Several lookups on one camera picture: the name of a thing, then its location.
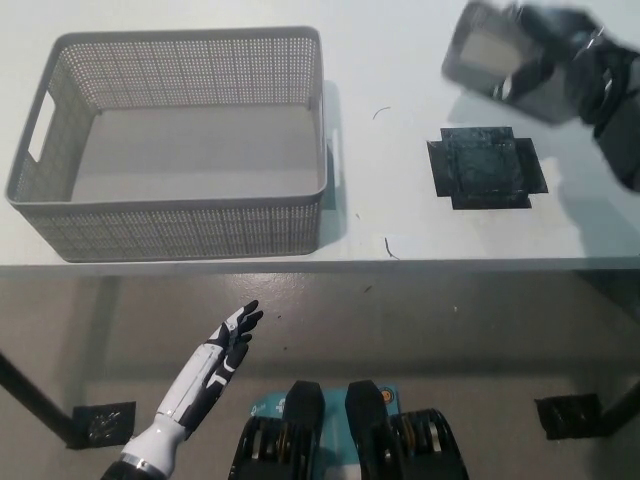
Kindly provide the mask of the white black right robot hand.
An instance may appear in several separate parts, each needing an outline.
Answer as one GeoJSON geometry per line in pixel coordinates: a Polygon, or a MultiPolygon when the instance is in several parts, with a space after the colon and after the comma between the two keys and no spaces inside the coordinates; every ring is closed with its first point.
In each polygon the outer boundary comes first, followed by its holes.
{"type": "Polygon", "coordinates": [[[633,90],[632,65],[639,53],[608,38],[585,10],[526,3],[513,7],[511,17],[538,53],[507,75],[493,97],[515,106],[559,72],[562,102],[600,136],[633,90]]]}

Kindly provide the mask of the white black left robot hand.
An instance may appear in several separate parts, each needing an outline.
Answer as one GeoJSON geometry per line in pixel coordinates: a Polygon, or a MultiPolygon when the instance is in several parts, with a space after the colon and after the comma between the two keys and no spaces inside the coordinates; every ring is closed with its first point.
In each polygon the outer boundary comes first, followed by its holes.
{"type": "Polygon", "coordinates": [[[118,479],[168,479],[177,450],[197,430],[243,362],[264,315],[252,300],[232,313],[187,360],[151,425],[130,439],[114,463],[118,479]]]}

